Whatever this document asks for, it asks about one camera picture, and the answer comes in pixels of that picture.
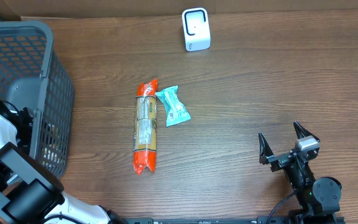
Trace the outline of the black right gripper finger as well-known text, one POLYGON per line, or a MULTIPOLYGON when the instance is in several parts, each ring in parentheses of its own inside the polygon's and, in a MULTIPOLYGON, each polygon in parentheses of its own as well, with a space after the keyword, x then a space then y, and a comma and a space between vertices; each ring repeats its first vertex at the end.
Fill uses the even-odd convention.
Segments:
POLYGON ((259 132, 259 147, 260 147, 260 151, 259 151, 259 163, 260 164, 269 164, 270 163, 270 159, 274 158, 274 154, 267 142, 267 140, 265 139, 264 135, 262 134, 262 132, 259 132))
POLYGON ((302 139, 305 137, 313 137, 317 142, 319 142, 319 138, 316 137, 314 134, 312 134, 311 132, 309 132, 307 129, 305 129, 299 122, 294 121, 293 122, 293 126, 297 135, 298 139, 302 139))

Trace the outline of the green yellow snack packet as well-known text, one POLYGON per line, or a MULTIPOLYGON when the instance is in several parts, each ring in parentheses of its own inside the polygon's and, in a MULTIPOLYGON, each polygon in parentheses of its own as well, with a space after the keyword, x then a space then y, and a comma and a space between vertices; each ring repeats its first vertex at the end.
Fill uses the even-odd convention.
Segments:
POLYGON ((67 137, 54 124, 43 122, 40 135, 41 164, 55 175, 61 175, 66 168, 67 137))

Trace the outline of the orange spaghetti package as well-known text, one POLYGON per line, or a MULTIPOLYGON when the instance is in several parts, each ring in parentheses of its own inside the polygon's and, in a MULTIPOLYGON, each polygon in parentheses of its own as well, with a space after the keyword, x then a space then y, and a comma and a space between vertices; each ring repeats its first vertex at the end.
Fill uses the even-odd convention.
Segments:
POLYGON ((137 88, 132 166, 138 175, 146 168, 153 172, 156 166, 157 88, 157 79, 141 83, 137 88))

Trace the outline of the teal wipes packet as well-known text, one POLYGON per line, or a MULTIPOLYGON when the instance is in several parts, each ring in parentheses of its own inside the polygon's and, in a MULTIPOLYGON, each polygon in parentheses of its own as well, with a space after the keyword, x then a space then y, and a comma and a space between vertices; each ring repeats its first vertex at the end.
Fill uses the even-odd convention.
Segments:
POLYGON ((189 121, 191 116, 185 105, 178 99, 178 86, 171 86, 156 92, 157 98, 163 103, 167 120, 166 127, 189 121))

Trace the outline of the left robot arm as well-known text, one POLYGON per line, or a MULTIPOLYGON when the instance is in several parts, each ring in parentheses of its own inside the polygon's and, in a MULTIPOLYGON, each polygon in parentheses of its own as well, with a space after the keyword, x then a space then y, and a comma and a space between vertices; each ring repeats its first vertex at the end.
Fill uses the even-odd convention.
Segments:
POLYGON ((29 155, 33 118, 0 100, 0 222, 112 223, 108 211, 65 193, 62 183, 29 155))

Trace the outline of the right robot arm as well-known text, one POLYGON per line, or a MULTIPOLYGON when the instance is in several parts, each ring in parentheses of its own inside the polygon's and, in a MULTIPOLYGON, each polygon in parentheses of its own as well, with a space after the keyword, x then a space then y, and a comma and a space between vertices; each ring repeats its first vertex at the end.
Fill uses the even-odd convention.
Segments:
POLYGON ((314 177, 309 161, 318 156, 320 139, 297 121, 293 126, 297 135, 295 147, 279 156, 274 155, 264 135, 259 133, 259 162, 270 164, 272 172, 284 171, 293 189, 293 193, 270 212, 267 222, 278 207, 295 196, 300 209, 288 212, 287 223, 338 223, 335 213, 340 211, 342 185, 333 177, 314 177))

